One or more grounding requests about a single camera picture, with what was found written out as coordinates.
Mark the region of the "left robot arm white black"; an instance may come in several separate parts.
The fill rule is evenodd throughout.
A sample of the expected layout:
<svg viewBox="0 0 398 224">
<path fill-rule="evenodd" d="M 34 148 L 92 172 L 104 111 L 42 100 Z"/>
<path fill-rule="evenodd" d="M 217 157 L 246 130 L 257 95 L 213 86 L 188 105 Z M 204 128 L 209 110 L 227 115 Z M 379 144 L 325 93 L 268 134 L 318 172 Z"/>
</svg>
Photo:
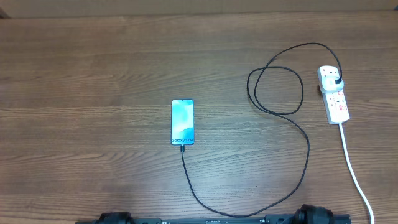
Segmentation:
<svg viewBox="0 0 398 224">
<path fill-rule="evenodd" d="M 134 220 L 129 212 L 109 212 L 102 213 L 97 224 L 134 224 Z"/>
</svg>

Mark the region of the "white power strip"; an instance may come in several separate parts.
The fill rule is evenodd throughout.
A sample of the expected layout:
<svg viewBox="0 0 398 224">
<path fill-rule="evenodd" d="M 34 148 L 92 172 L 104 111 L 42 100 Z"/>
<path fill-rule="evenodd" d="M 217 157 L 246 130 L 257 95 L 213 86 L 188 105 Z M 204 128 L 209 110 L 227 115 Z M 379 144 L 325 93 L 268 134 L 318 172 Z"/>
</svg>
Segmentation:
<svg viewBox="0 0 398 224">
<path fill-rule="evenodd" d="M 323 77 L 340 78 L 336 67 L 330 65 L 321 66 L 318 70 L 319 85 Z M 333 93 L 322 93 L 329 124 L 342 124 L 350 119 L 348 105 L 343 90 Z"/>
</svg>

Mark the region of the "blue smartphone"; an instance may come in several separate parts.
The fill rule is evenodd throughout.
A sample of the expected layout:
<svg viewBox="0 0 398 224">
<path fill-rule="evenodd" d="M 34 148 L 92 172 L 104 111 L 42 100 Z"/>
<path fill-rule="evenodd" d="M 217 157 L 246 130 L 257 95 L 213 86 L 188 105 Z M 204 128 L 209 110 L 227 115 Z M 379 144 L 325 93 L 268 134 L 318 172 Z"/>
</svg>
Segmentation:
<svg viewBox="0 0 398 224">
<path fill-rule="evenodd" d="M 192 99 L 172 100 L 170 143 L 193 145 L 194 127 L 194 101 Z"/>
</svg>

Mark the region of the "white charger plug adapter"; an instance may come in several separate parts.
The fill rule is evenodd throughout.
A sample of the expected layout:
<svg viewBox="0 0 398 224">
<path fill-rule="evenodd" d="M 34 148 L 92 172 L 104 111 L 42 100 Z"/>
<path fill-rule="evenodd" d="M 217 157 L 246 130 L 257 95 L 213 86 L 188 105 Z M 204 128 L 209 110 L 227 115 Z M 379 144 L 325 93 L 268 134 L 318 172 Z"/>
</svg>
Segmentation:
<svg viewBox="0 0 398 224">
<path fill-rule="evenodd" d="M 337 83 L 339 79 L 335 77 L 323 77 L 320 80 L 320 91 L 324 94 L 337 92 L 343 89 L 344 81 L 341 80 Z"/>
</svg>

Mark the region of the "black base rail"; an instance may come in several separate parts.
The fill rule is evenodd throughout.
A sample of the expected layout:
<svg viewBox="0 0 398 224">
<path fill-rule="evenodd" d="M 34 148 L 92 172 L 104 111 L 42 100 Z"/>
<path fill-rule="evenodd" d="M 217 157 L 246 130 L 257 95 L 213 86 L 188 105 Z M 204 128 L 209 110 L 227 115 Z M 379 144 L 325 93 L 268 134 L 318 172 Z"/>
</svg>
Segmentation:
<svg viewBox="0 0 398 224">
<path fill-rule="evenodd" d="M 186 218 L 161 220 L 160 218 L 135 218 L 134 224 L 281 224 L 293 223 L 293 214 L 266 215 L 252 218 Z"/>
</svg>

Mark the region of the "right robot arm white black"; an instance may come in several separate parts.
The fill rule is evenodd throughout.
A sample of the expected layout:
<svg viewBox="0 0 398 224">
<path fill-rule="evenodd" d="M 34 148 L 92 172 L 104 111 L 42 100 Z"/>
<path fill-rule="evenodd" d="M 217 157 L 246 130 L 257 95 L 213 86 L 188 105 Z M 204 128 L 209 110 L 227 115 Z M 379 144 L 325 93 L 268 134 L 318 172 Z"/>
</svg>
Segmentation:
<svg viewBox="0 0 398 224">
<path fill-rule="evenodd" d="M 333 212 L 324 207 L 304 204 L 293 217 L 293 224 L 334 224 Z"/>
</svg>

